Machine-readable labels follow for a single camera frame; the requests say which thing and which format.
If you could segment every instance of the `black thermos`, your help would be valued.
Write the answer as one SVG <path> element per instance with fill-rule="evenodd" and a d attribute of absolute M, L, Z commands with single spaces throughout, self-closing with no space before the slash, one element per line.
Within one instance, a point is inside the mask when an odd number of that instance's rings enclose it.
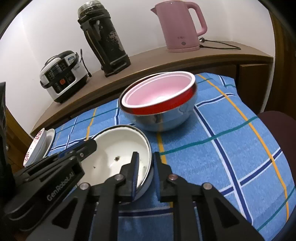
<path fill-rule="evenodd" d="M 78 9 L 78 18 L 86 40 L 99 59 L 106 77 L 131 65 L 103 4 L 99 1 L 85 3 Z"/>

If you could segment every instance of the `stainless steel bowl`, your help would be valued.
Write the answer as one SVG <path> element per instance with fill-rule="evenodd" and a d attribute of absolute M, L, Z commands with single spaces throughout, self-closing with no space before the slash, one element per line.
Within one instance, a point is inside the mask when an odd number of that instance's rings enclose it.
<path fill-rule="evenodd" d="M 187 102 L 182 104 L 181 106 L 178 106 L 174 109 L 157 113 L 153 115 L 135 115 L 131 114 L 128 109 L 126 109 L 121 104 L 121 100 L 123 95 L 133 86 L 140 83 L 143 80 L 138 80 L 132 85 L 130 85 L 127 89 L 124 90 L 124 92 L 119 97 L 119 107 L 124 112 L 125 116 L 134 123 L 137 127 L 143 130 L 147 131 L 168 131 L 171 130 L 180 124 L 182 124 L 189 115 L 193 112 L 193 108 L 195 105 L 195 102 L 197 100 L 197 94 L 195 93 L 191 99 L 189 99 Z M 197 83 L 194 83 L 195 91 L 197 90 Z"/>

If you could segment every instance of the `screw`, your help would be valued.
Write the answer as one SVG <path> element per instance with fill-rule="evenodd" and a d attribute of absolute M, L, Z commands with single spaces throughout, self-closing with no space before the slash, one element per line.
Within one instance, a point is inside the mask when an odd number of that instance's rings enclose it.
<path fill-rule="evenodd" d="M 168 178 L 171 180 L 171 181 L 174 181 L 178 178 L 178 175 L 177 174 L 169 174 Z"/>
<path fill-rule="evenodd" d="M 124 178 L 124 176 L 122 174 L 116 174 L 114 176 L 114 178 L 115 178 L 116 181 L 121 181 Z"/>
<path fill-rule="evenodd" d="M 205 189 L 205 190 L 211 190 L 212 189 L 212 184 L 210 184 L 210 183 L 204 183 L 203 184 L 203 188 Z"/>
<path fill-rule="evenodd" d="M 81 183 L 81 184 L 79 185 L 79 187 L 80 187 L 81 190 L 86 190 L 86 189 L 88 189 L 89 184 L 88 184 L 88 183 Z"/>

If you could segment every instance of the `pink electric kettle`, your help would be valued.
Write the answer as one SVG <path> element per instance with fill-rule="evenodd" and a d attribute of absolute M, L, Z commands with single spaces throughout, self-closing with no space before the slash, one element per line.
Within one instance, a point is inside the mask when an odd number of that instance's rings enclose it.
<path fill-rule="evenodd" d="M 199 33 L 195 30 L 189 8 L 196 11 L 202 27 Z M 156 4 L 151 11 L 159 18 L 169 52 L 187 52 L 200 48 L 198 37 L 207 32 L 207 24 L 200 7 L 196 3 L 180 0 L 165 1 Z"/>

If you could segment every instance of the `wooden shelf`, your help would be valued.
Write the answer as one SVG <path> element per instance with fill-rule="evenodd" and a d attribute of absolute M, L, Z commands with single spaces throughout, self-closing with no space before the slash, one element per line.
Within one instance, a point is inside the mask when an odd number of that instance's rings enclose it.
<path fill-rule="evenodd" d="M 41 128 L 56 128 L 80 113 L 118 98 L 128 85 L 146 75 L 162 72 L 210 68 L 222 65 L 271 64 L 273 57 L 255 48 L 225 42 L 241 47 L 241 50 L 201 48 L 186 53 L 169 53 L 166 47 L 153 49 L 130 57 L 131 65 L 116 75 L 105 77 L 102 70 L 89 78 L 87 84 L 66 102 L 53 102 L 37 121 L 31 134 Z M 218 43 L 203 43 L 204 46 L 224 47 Z"/>

